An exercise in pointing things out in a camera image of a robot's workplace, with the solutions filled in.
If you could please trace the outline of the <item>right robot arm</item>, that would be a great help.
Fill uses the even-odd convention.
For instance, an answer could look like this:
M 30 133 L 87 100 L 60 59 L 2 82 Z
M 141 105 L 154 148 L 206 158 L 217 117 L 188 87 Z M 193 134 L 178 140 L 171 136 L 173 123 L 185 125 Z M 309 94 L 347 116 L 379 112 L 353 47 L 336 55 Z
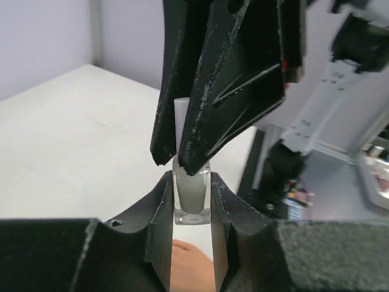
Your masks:
M 308 1 L 164 1 L 162 85 L 151 139 L 158 165 L 173 163 L 179 208 L 210 203 L 209 162 L 279 107 L 303 77 Z M 265 160 L 258 201 L 277 204 L 303 170 L 323 127 L 352 88 L 388 64 L 388 2 L 332 1 L 349 15 L 307 105 Z

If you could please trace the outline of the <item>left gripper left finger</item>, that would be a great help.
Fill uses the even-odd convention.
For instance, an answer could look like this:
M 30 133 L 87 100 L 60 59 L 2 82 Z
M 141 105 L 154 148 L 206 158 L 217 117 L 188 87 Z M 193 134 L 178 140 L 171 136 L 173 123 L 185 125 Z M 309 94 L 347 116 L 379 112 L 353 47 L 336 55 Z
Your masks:
M 173 178 L 102 222 L 1 221 L 2 291 L 168 291 Z

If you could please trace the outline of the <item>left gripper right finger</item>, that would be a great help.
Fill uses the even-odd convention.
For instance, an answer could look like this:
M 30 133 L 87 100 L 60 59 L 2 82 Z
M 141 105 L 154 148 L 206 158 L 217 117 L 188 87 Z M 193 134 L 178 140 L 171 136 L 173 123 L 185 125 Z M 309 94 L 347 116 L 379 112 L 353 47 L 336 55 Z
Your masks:
M 388 221 L 271 220 L 211 181 L 217 291 L 388 290 Z

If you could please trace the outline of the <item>white nail polish cap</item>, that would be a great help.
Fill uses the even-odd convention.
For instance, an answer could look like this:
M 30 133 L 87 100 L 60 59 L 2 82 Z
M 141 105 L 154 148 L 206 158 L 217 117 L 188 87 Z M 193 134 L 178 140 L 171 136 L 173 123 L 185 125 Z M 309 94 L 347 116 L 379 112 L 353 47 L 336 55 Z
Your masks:
M 185 125 L 189 101 L 190 101 L 189 97 L 174 99 L 174 126 L 175 126 L 175 138 L 176 138 L 176 154 L 179 153 L 179 149 L 181 145 L 182 132 Z

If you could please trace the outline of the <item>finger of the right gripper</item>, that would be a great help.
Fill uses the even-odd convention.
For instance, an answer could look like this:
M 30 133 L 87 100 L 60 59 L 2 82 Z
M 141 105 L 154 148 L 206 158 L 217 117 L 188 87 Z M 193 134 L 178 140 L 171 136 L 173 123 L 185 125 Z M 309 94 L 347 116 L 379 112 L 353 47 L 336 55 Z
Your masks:
M 189 97 L 207 28 L 210 1 L 163 2 L 165 41 L 162 84 L 150 151 L 157 165 L 176 155 L 174 99 Z

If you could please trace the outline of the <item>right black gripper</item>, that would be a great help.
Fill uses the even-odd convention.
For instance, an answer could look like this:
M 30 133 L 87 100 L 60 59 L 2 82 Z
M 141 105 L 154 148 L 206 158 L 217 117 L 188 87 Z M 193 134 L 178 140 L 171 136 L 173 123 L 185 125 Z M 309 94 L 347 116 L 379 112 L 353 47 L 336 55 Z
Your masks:
M 178 160 L 189 175 L 304 76 L 307 1 L 213 1 Z

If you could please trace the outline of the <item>mannequin hand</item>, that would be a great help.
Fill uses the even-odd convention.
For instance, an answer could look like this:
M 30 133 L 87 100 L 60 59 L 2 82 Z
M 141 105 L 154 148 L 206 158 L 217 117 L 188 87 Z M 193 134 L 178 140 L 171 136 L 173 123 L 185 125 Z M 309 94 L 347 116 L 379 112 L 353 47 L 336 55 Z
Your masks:
M 174 239 L 171 255 L 171 291 L 216 291 L 213 262 L 192 244 Z

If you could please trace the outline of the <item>clear nail polish bottle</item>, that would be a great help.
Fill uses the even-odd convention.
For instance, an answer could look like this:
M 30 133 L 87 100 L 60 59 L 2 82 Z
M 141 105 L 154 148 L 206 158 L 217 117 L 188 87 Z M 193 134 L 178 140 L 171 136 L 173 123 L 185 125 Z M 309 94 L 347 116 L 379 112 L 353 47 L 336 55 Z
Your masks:
M 203 225 L 211 222 L 211 170 L 206 163 L 190 176 L 173 158 L 174 221 L 176 225 Z

